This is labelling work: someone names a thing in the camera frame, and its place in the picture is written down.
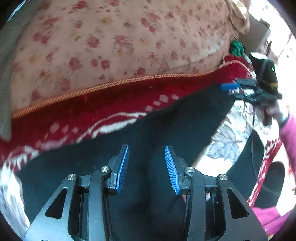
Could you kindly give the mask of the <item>pink sleeve forearm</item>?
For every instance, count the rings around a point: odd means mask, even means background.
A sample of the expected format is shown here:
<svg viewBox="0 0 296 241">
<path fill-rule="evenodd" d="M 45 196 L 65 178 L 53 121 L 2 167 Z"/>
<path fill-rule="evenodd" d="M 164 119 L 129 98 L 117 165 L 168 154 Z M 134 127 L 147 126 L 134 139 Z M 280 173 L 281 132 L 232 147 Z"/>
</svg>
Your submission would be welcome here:
<svg viewBox="0 0 296 241">
<path fill-rule="evenodd" d="M 291 114 L 289 114 L 288 119 L 280 127 L 279 132 L 295 177 L 295 118 Z M 252 208 L 268 236 L 276 234 L 292 212 L 293 207 L 291 204 L 288 204 L 288 198 L 285 198 L 283 204 L 285 206 L 282 208 L 277 206 Z"/>
</svg>

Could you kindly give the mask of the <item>right hand white glove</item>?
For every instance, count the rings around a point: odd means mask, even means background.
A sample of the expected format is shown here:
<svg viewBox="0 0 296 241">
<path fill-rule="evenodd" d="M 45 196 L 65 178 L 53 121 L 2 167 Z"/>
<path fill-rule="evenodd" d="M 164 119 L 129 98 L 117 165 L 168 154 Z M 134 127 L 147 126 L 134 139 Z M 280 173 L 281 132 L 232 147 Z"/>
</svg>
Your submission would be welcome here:
<svg viewBox="0 0 296 241">
<path fill-rule="evenodd" d="M 265 110 L 270 117 L 277 121 L 279 126 L 284 125 L 290 115 L 287 107 L 278 102 L 273 106 L 266 107 Z"/>
</svg>

